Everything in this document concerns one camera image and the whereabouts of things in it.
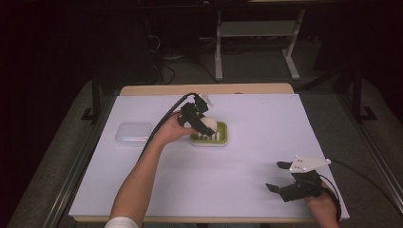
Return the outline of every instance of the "white tabletop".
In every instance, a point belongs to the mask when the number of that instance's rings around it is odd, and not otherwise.
[[[142,148],[115,142],[123,122],[158,123],[181,96],[120,96],[93,154],[69,214],[107,220],[114,198]],[[183,137],[160,159],[144,221],[298,222],[311,220],[301,200],[283,202],[265,183],[293,183],[276,162],[295,155],[323,158],[297,94],[213,94],[206,116],[228,125],[225,147],[197,147]],[[328,166],[317,172],[335,183]],[[349,217],[341,199],[342,218]]]

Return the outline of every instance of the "human arm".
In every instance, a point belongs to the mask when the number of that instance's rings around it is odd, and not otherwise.
[[[192,133],[196,133],[196,130],[178,124],[178,114],[162,125],[119,189],[109,219],[127,217],[141,226],[150,202],[163,148],[168,143]]]
[[[305,202],[311,211],[312,217],[319,224],[320,228],[338,228],[336,219],[336,206],[332,198],[325,193],[316,198],[305,198]]]

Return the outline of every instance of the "transparent plastic container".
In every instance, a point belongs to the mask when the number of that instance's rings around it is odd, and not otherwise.
[[[153,128],[147,122],[123,122],[119,125],[115,141],[122,146],[145,146]]]

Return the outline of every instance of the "green tray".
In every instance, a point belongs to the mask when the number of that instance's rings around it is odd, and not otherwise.
[[[190,142],[197,146],[225,146],[228,140],[227,125],[224,122],[217,122],[217,131],[207,139],[204,135],[190,135]]]

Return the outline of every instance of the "wooden table edge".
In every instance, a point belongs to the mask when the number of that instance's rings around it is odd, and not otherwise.
[[[79,222],[107,222],[109,217],[74,217]],[[308,223],[312,218],[242,218],[242,217],[145,217],[144,222],[159,223]]]
[[[205,94],[293,94],[291,85],[275,84],[212,84],[212,85],[128,85],[121,96],[182,95],[189,92]]]

